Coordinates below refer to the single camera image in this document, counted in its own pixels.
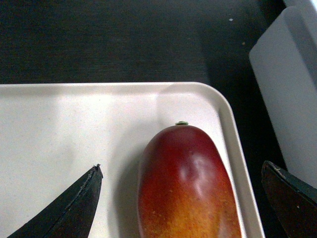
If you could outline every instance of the green stem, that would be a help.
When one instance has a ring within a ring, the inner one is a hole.
[[[181,121],[175,123],[175,125],[188,125],[188,122],[181,120]]]

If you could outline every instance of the red mango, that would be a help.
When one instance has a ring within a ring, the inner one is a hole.
[[[146,146],[139,166],[141,238],[240,238],[231,183],[201,129],[176,124]]]

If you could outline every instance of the white tray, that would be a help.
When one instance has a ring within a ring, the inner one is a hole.
[[[1,85],[0,237],[99,163],[104,179],[89,237],[139,238],[138,158],[180,120],[214,140],[234,184],[243,237],[264,238],[231,107],[201,83]]]

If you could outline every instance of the dark table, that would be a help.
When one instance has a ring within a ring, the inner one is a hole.
[[[282,0],[2,1],[0,83],[198,81],[232,106],[267,238],[285,238],[261,184],[285,168],[248,54]]]

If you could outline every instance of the white container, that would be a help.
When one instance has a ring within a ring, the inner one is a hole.
[[[0,237],[99,163],[104,179],[89,237],[139,238],[138,159],[155,134],[180,120],[214,140],[243,237],[264,238],[231,108],[201,83],[1,85]]]
[[[311,1],[286,8],[252,48],[250,60],[288,171],[317,188],[316,26]]]

